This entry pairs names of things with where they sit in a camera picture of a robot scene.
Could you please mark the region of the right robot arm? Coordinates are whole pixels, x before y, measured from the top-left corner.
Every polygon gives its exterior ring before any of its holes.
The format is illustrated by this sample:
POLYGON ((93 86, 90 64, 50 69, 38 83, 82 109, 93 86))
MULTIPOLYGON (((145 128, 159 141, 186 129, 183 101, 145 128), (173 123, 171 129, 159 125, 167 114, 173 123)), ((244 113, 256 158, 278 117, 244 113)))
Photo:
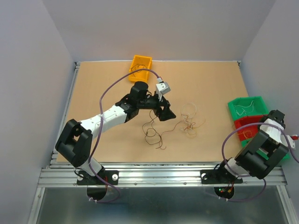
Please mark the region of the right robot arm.
POLYGON ((284 133, 285 115, 279 110, 272 110, 256 122, 258 132, 237 154, 235 158, 223 159, 215 170, 215 177, 226 182, 246 176, 265 178, 294 149, 291 137, 284 133))

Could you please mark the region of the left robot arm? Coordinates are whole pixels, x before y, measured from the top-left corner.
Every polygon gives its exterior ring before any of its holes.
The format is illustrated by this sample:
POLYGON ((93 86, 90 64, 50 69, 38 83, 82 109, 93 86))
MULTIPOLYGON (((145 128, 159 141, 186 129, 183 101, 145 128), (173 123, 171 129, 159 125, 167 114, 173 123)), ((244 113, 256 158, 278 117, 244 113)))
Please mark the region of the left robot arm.
POLYGON ((148 94, 145 82, 136 82, 119 102, 110 109, 89 119, 69 120, 55 145, 55 149, 75 168, 88 174, 88 179, 98 184, 103 181, 103 166, 91 153, 92 141, 110 128, 124 124, 138 115, 141 109, 152 110, 160 121, 176 118, 170 109, 170 103, 164 95, 170 92, 169 85, 158 78, 154 95, 148 94))

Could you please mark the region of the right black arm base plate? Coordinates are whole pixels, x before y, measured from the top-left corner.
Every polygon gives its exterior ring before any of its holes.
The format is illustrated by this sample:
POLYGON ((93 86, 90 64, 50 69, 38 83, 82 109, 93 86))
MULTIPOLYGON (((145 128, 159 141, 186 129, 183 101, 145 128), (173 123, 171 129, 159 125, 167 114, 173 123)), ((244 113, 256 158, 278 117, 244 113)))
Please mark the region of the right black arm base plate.
POLYGON ((217 169, 204 169, 200 171, 200 178, 202 184, 229 184, 243 183, 243 179, 237 179, 235 176, 227 171, 218 171, 217 169))

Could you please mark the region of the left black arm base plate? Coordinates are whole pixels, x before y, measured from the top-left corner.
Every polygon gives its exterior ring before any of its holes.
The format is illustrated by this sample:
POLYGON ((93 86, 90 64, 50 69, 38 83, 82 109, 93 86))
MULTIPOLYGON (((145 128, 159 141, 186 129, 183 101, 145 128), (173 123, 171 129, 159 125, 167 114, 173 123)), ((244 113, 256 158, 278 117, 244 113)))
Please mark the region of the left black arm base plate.
MULTIPOLYGON (((103 181, 101 181, 96 176, 90 176, 83 170, 75 170, 75 175, 77 176, 77 185, 87 186, 87 185, 105 185, 103 181)), ((117 185, 119 180, 119 171, 118 170, 102 170, 98 173, 104 181, 108 182, 112 185, 117 185)))

